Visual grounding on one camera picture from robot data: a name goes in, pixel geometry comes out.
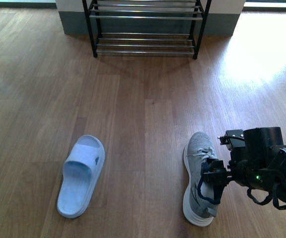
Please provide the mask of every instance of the metal shoe rack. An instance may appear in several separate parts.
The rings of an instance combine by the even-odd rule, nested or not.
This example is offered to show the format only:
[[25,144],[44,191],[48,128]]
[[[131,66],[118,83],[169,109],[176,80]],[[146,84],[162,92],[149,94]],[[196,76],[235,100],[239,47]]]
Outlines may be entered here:
[[[93,56],[98,57],[98,53],[190,55],[197,59],[211,1],[207,0],[204,9],[200,0],[92,0],[90,6],[82,0]],[[126,26],[122,32],[102,32],[102,19],[106,24],[107,19],[131,20],[134,26],[139,25],[137,21],[153,20],[154,24],[157,20],[160,28],[166,21],[187,21],[188,27],[184,34],[132,32]],[[201,21],[197,41],[194,38],[196,21]]]

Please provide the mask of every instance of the light blue slide sandal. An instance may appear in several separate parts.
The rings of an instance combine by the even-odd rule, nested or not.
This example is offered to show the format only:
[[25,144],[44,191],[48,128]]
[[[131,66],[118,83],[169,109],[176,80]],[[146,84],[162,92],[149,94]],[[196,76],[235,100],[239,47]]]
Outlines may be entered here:
[[57,201],[58,212],[67,218],[80,216],[89,205],[105,159],[102,143],[83,135],[73,146],[63,166],[63,184]]

